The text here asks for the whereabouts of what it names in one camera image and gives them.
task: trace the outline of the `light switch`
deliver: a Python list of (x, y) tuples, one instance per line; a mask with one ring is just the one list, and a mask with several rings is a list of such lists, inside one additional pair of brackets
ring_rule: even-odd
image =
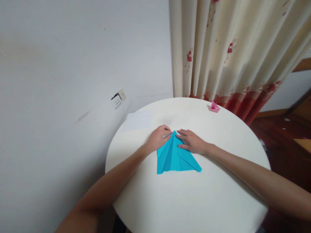
[(126, 99), (126, 95), (124, 94), (123, 89), (118, 91), (119, 96), (121, 97), (121, 100), (124, 101)]

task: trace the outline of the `hand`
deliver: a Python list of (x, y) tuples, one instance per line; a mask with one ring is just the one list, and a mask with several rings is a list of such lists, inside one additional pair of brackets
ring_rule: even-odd
[(156, 128), (149, 136), (147, 142), (144, 144), (145, 148), (148, 151), (148, 154), (163, 146), (171, 138), (172, 135), (168, 135), (165, 138), (163, 138), (163, 136), (171, 133), (173, 132), (166, 125), (161, 125)]
[(181, 129), (177, 132), (180, 135), (176, 134), (176, 137), (181, 139), (184, 143), (184, 145), (178, 145), (179, 148), (188, 150), (193, 153), (206, 154), (208, 152), (208, 148), (212, 146), (212, 144), (207, 143), (191, 130)]

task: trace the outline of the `electrical outlet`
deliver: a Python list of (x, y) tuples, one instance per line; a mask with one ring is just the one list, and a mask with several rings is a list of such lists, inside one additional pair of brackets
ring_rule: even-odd
[(114, 107), (114, 109), (117, 109), (122, 104), (122, 100), (119, 95), (116, 95), (115, 97), (113, 97), (113, 99), (110, 102), (112, 106)]
[(119, 96), (121, 97), (121, 100), (124, 101), (126, 99), (126, 95), (124, 94), (123, 89), (118, 91)]

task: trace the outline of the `tabletop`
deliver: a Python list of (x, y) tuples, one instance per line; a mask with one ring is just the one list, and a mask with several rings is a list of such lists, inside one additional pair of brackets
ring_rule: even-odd
[[(270, 164), (253, 131), (236, 115), (193, 98), (171, 98), (138, 111), (152, 111), (152, 126), (116, 132), (107, 154), (106, 172), (134, 153), (159, 125), (172, 131), (190, 129), (203, 140), (255, 162)], [(216, 160), (193, 154), (197, 171), (168, 171), (157, 175), (156, 151), (138, 168), (114, 203), (120, 219), (133, 233), (256, 232), (267, 204)]]

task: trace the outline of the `floral curtain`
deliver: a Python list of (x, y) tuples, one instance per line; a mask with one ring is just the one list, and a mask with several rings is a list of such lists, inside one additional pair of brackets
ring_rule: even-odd
[(311, 47), (310, 0), (171, 6), (174, 96), (214, 100), (248, 125)]

